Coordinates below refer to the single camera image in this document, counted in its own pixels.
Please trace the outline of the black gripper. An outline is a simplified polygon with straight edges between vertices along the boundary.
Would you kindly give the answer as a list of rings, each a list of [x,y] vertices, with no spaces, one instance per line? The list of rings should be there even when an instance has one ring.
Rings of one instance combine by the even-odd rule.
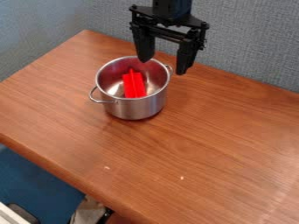
[[[150,6],[132,5],[134,50],[138,60],[145,63],[154,56],[154,39],[179,44],[176,53],[176,74],[187,73],[199,50],[204,49],[205,32],[209,24],[197,19],[189,3],[153,3]]]

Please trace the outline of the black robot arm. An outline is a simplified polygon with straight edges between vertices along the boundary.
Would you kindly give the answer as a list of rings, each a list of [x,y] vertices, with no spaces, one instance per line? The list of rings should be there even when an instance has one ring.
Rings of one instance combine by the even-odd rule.
[[[134,50],[141,62],[154,56],[154,39],[179,45],[176,74],[183,75],[192,67],[197,51],[205,47],[205,32],[209,24],[192,15],[192,0],[152,0],[150,6],[132,5],[129,29]]]

